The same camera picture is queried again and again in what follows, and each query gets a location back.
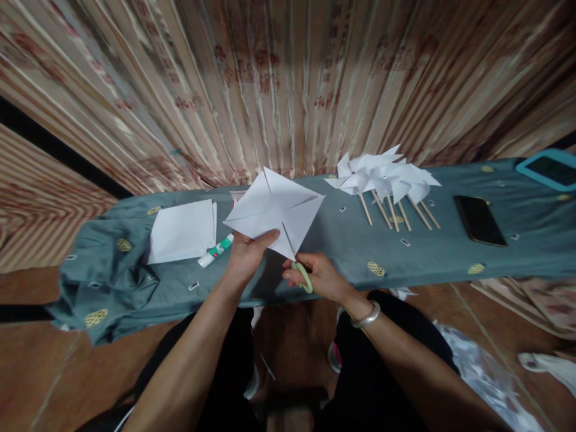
black pants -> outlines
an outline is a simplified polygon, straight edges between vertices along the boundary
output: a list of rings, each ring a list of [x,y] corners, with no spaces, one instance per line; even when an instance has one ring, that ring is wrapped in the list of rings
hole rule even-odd
[[[372,291],[368,298],[377,301],[384,314],[458,372],[452,350],[418,309],[380,291]],[[234,315],[198,431],[224,427],[260,430],[250,403],[243,396],[254,370],[252,317],[252,309],[238,309]],[[193,318],[191,315],[183,320],[162,339],[138,378],[137,398]],[[373,345],[361,330],[352,327],[346,313],[338,322],[335,342],[342,371],[334,399],[323,409],[316,431],[427,430]]]

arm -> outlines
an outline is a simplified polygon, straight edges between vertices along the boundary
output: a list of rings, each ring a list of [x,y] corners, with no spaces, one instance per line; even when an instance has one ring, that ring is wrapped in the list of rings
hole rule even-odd
[[[339,303],[355,320],[372,312],[373,304],[334,269],[324,254],[298,254],[297,258],[312,269],[310,280],[317,294]],[[305,283],[298,271],[285,270],[283,277],[291,286]],[[384,314],[362,331],[430,430],[510,430],[452,368]]]
[[[224,277],[148,383],[124,430],[194,430],[240,297],[277,230],[253,241],[236,233]]]

person's right hand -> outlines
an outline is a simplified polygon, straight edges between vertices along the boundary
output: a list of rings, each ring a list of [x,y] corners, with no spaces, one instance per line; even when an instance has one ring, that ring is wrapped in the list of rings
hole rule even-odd
[[[309,273],[310,281],[314,292],[318,295],[342,303],[347,297],[357,293],[356,289],[336,271],[323,253],[299,253],[296,255],[296,260],[312,270]],[[284,268],[287,270],[284,270],[282,277],[288,281],[288,285],[291,287],[299,283],[306,285],[302,273],[299,270],[291,270],[291,265],[291,260],[284,262]]]

person's left hand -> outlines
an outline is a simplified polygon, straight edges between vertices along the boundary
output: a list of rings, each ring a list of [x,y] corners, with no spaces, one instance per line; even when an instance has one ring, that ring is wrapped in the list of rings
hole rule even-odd
[[[230,279],[242,284],[247,284],[260,265],[264,251],[274,243],[279,236],[280,231],[271,230],[259,239],[253,240],[244,234],[235,232],[234,241],[232,242],[232,253],[228,267],[226,268],[226,275],[229,276]]]

hand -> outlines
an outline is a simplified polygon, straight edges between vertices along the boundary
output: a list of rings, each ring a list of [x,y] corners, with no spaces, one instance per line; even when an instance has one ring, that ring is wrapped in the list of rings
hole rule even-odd
[[[264,251],[280,236],[280,231],[271,230],[257,240],[234,233],[232,253],[226,268],[226,276],[242,284],[247,284],[254,276],[256,269],[262,261]]]
[[[322,297],[337,303],[342,303],[346,298],[355,295],[358,291],[336,271],[330,260],[323,253],[307,254],[299,253],[296,255],[298,262],[312,270],[310,281],[314,292]],[[288,280],[289,286],[296,284],[306,285],[304,276],[299,270],[291,270],[291,260],[286,260],[282,277]]]

